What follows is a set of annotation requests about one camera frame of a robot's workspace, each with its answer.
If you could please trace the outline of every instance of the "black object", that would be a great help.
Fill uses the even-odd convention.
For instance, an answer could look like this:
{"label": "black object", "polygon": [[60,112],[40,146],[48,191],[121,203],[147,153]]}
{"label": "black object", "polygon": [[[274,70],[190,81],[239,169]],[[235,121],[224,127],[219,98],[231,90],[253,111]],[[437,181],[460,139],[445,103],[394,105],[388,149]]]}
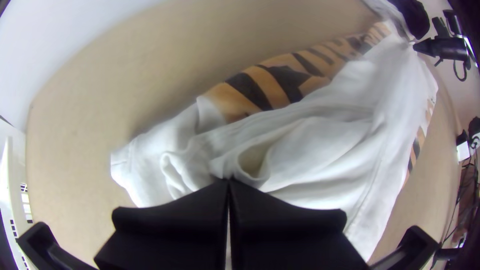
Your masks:
{"label": "black object", "polygon": [[388,0],[405,18],[410,33],[417,39],[423,38],[430,30],[430,19],[424,5],[417,0]]}
{"label": "black object", "polygon": [[[343,211],[296,207],[235,180],[156,207],[117,208],[116,231],[94,260],[101,270],[223,270],[228,209],[234,270],[369,269],[342,233]],[[94,269],[61,249],[45,223],[17,242],[40,270]],[[412,227],[393,255],[372,269],[420,269],[433,254],[432,243]]]}
{"label": "black object", "polygon": [[465,42],[458,37],[435,37],[427,38],[413,45],[413,49],[419,53],[431,57],[440,57],[441,59],[451,59],[458,61],[468,61],[469,54],[465,47]]}
{"label": "black object", "polygon": [[448,0],[461,25],[462,35],[471,42],[471,54],[475,60],[480,52],[480,1],[479,0]]}
{"label": "black object", "polygon": [[442,18],[434,17],[431,19],[431,22],[433,23],[433,27],[436,30],[437,37],[450,38],[449,29],[447,28],[447,25],[445,25],[445,22]]}
{"label": "black object", "polygon": [[480,138],[474,137],[480,133],[480,118],[475,116],[468,124],[469,142],[472,147],[477,148],[477,144],[480,144]]}
{"label": "black object", "polygon": [[43,222],[33,225],[16,242],[39,270],[95,269],[63,250]]}
{"label": "black object", "polygon": [[467,238],[463,247],[443,248],[435,252],[433,264],[437,261],[449,261],[451,270],[480,269],[480,212],[477,209],[475,218],[469,228]]}
{"label": "black object", "polygon": [[410,227],[394,252],[373,264],[371,270],[422,269],[440,244],[418,226]]}
{"label": "black object", "polygon": [[[453,10],[444,10],[448,26],[453,32],[453,37],[450,36],[449,29],[445,25],[443,19],[439,17],[432,18],[433,26],[436,29],[437,36],[434,39],[427,38],[417,44],[413,45],[413,49],[419,53],[426,54],[431,57],[440,57],[435,63],[438,66],[445,59],[453,60],[453,72],[457,79],[461,82],[467,80],[467,70],[470,70],[472,63],[470,58],[476,61],[476,58],[467,44],[470,44],[468,38],[462,35],[459,20]],[[463,77],[460,77],[457,72],[456,61],[463,62]]]}

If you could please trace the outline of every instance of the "white cloth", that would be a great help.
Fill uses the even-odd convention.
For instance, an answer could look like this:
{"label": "white cloth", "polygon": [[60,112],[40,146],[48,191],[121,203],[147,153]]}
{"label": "white cloth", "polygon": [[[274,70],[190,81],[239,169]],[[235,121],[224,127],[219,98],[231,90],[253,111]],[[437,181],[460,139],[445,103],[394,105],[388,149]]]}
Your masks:
{"label": "white cloth", "polygon": [[226,124],[199,97],[114,152],[112,177],[139,207],[195,192],[213,175],[299,207],[342,209],[345,235],[368,260],[437,89],[412,47],[391,34],[363,60],[347,63],[329,86],[282,109]]}

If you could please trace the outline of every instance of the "orange and black stripes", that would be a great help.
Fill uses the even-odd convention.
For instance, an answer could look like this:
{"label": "orange and black stripes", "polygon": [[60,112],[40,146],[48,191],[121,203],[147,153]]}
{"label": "orange and black stripes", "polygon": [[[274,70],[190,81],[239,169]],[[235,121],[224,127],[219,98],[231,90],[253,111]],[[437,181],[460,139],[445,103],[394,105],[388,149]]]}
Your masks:
{"label": "orange and black stripes", "polygon": [[204,95],[229,123],[257,112],[280,109],[328,85],[348,61],[361,58],[389,34],[383,23],[376,23],[365,34],[337,38],[265,60]]}

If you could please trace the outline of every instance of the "towel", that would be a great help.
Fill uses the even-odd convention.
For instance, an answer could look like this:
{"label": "towel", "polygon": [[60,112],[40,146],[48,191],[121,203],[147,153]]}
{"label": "towel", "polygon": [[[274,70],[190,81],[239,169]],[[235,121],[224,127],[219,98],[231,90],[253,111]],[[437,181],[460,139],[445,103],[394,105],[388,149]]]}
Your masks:
{"label": "towel", "polygon": [[111,155],[138,207],[236,178],[342,209],[368,260],[425,140],[438,86],[392,22],[247,68]]}

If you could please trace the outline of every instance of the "black cable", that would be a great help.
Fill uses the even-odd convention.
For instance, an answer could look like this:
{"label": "black cable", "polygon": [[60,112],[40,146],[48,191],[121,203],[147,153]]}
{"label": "black cable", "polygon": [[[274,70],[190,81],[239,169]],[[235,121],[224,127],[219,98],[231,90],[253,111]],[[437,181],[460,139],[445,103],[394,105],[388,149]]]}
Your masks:
{"label": "black cable", "polygon": [[[455,207],[453,209],[453,213],[451,214],[450,222],[448,224],[448,228],[446,229],[447,235],[440,242],[441,247],[444,246],[445,242],[455,233],[455,231],[458,229],[458,227],[472,213],[472,210],[479,207],[479,202],[477,201],[477,198],[476,198],[477,191],[478,191],[478,188],[479,188],[479,182],[478,182],[479,170],[478,170],[478,153],[477,153],[478,142],[475,142],[475,140],[478,140],[480,142],[480,138],[477,137],[477,136],[474,137],[471,144],[470,144],[470,148],[472,148],[475,151],[475,159],[473,160],[473,163],[471,163],[472,156],[470,156],[470,158],[468,159],[468,164],[462,166],[462,168],[465,169],[465,170],[462,172],[460,179],[462,179],[462,180],[465,179],[465,176],[467,174],[466,169],[468,169],[470,167],[473,167],[473,175],[470,176],[470,178],[468,180],[464,181],[464,184],[460,184],[459,187],[458,187],[458,192],[457,192],[456,200],[455,200]],[[455,212],[457,210],[457,206],[459,205],[463,196],[467,192],[467,187],[469,187],[472,183],[474,183],[473,203],[470,207],[465,208],[465,209],[463,209],[463,211],[459,212],[458,217],[461,218],[462,220],[461,220],[461,222],[457,222],[457,225],[455,226],[455,228],[453,228],[453,230],[449,233],[450,227],[452,226],[452,222],[454,220]],[[470,219],[470,226],[472,225],[472,222],[473,222],[473,217]]]}
{"label": "black cable", "polygon": [[464,77],[463,78],[460,78],[459,77],[459,73],[457,72],[457,65],[456,65],[456,61],[453,60],[453,72],[455,73],[455,76],[456,78],[460,81],[460,82],[465,82],[467,80],[467,67],[465,66],[465,64],[463,64],[463,74],[464,74]]}

